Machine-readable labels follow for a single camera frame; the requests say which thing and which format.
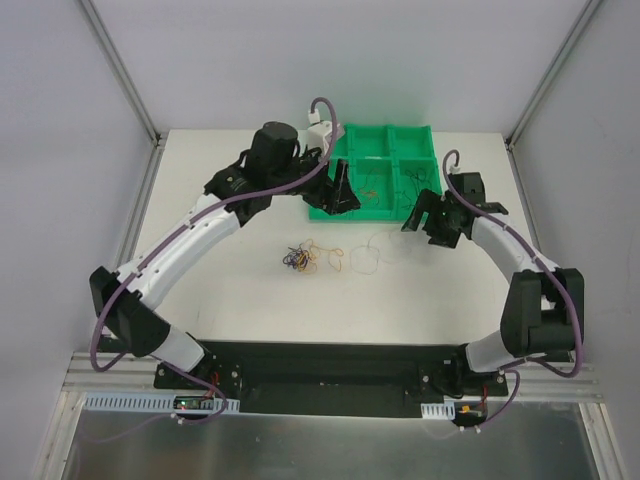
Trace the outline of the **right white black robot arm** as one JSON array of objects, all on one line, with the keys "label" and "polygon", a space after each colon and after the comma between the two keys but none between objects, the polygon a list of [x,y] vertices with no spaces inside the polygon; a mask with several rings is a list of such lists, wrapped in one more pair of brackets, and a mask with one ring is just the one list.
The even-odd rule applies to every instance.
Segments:
[{"label": "right white black robot arm", "polygon": [[575,377],[583,363],[583,275],[530,245],[508,210],[487,201],[479,173],[448,174],[445,180],[445,193],[419,193],[403,230],[423,230],[430,244],[449,249],[466,237],[509,284],[498,329],[463,346],[464,361],[450,369],[452,387],[473,394],[484,385],[486,373],[526,362],[560,377]]}]

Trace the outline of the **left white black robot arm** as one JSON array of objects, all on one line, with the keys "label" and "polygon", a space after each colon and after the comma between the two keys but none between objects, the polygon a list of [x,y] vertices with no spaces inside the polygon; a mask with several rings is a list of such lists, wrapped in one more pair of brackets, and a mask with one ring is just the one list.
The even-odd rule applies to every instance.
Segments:
[{"label": "left white black robot arm", "polygon": [[204,387],[211,377],[205,348],[156,312],[173,285],[214,245],[270,207],[273,197],[299,196],[329,215],[360,207],[348,180],[348,164],[329,160],[344,128],[313,120],[304,143],[285,123],[265,123],[249,149],[218,171],[187,214],[138,258],[111,272],[97,268],[89,283],[97,316],[91,340],[103,330],[136,357],[152,356],[177,368],[188,388]]}]

